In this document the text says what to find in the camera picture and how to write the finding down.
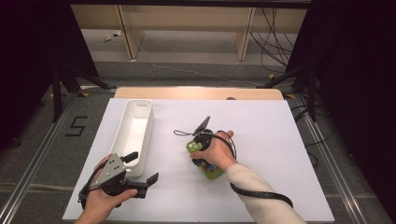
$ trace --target hand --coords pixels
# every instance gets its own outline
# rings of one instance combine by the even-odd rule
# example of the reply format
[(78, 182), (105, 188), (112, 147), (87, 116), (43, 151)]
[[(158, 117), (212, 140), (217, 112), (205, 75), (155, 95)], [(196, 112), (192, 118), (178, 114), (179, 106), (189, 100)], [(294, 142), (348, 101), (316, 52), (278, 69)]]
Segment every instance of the hand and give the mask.
[[(99, 164), (105, 162), (110, 156), (103, 158)], [(99, 174), (102, 171), (99, 171), (96, 176), (93, 178), (94, 182)], [(87, 203), (85, 204), (85, 209), (82, 212), (81, 216), (78, 218), (76, 223), (101, 223), (106, 220), (108, 215), (110, 215), (111, 211), (118, 204), (127, 201), (128, 199), (134, 197), (137, 193), (136, 189), (125, 190), (123, 193), (117, 196), (110, 196), (106, 194), (102, 189), (92, 190), (88, 194)]]
[[(233, 137), (233, 131), (228, 131), (227, 134)], [(227, 134), (222, 132), (217, 132), (215, 135), (224, 138), (229, 141)], [(221, 140), (212, 137), (210, 146), (205, 151), (197, 151), (190, 154), (192, 159), (204, 159), (210, 164), (217, 165), (222, 171), (227, 170), (229, 166), (238, 161), (233, 157), (233, 153)]]

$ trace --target left hand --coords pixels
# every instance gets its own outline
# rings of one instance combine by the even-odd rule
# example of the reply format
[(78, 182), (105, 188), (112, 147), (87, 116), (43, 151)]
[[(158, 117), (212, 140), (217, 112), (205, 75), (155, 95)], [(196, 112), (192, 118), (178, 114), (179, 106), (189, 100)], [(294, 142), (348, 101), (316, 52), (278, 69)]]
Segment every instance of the left hand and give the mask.
[[(110, 156), (104, 157), (97, 165), (105, 162)], [(99, 174), (102, 172), (100, 170), (96, 176), (93, 178), (93, 181), (96, 181)], [(128, 189), (123, 193), (117, 196), (110, 196), (106, 194), (102, 189), (92, 190), (88, 194), (87, 203), (85, 204), (85, 209), (82, 212), (81, 216), (78, 218), (76, 223), (101, 223), (106, 220), (106, 218), (110, 215), (113, 208), (115, 208), (118, 204), (127, 201), (130, 198), (133, 198), (137, 194), (136, 189)]]

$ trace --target tripod leg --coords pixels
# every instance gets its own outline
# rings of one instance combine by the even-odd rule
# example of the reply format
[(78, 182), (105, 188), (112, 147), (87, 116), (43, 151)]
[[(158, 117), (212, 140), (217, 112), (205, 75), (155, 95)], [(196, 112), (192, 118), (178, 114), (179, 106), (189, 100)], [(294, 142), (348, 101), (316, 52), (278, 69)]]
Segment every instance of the tripod leg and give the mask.
[(54, 115), (52, 122), (55, 122), (62, 113), (62, 96), (61, 96), (61, 80), (59, 79), (58, 70), (55, 67), (52, 76), (52, 93), (53, 93), (53, 106)]
[(90, 81), (91, 83), (97, 85), (98, 87), (105, 89), (105, 90), (109, 90), (109, 89), (116, 89), (117, 86), (110, 86), (107, 83), (97, 79), (96, 77), (92, 77), (87, 75), (86, 73), (82, 72), (81, 70), (77, 69), (76, 67), (66, 64), (66, 63), (62, 63), (62, 66), (69, 70), (70, 72), (72, 72), (73, 74), (76, 74), (80, 77), (83, 77), (85, 79), (87, 79), (88, 81)]
[(271, 89), (277, 84), (283, 82), (284, 80), (288, 79), (289, 77), (296, 77), (297, 74), (299, 74), (302, 70), (304, 69), (304, 65), (300, 65), (298, 67), (295, 67), (291, 69), (291, 71), (283, 74), (282, 76), (278, 77), (277, 79), (270, 81), (269, 83), (263, 85), (263, 86), (258, 86), (256, 89)]

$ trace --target right hand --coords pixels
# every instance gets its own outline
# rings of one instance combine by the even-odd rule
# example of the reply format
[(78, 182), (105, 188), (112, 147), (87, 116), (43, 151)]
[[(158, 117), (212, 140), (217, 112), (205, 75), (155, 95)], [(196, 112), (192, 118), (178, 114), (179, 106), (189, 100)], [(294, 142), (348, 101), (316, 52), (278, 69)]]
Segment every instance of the right hand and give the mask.
[[(233, 131), (228, 131), (227, 134), (233, 137)], [(215, 135), (230, 141), (229, 136), (222, 132), (217, 132)], [(238, 161), (233, 157), (233, 153), (221, 140), (212, 137), (210, 146), (205, 151), (196, 151), (190, 154), (192, 159), (204, 159), (210, 164), (217, 165), (222, 171), (227, 170), (234, 163)]]

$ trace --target green object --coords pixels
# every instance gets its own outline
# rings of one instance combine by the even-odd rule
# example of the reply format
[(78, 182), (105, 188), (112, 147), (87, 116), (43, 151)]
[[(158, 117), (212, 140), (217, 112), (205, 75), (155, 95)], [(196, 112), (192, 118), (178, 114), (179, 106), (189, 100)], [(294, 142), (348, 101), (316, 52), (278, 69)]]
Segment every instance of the green object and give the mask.
[[(201, 150), (202, 147), (203, 146), (201, 143), (197, 143), (194, 140), (191, 140), (186, 145), (186, 148), (190, 153), (199, 151), (199, 150)], [(202, 161), (201, 165), (199, 167), (200, 167), (201, 171), (204, 173), (204, 175), (206, 176), (206, 178), (208, 178), (210, 180), (216, 179), (224, 173), (222, 170), (220, 170), (219, 167), (216, 167), (214, 170), (209, 170), (208, 167), (206, 166), (205, 161)]]

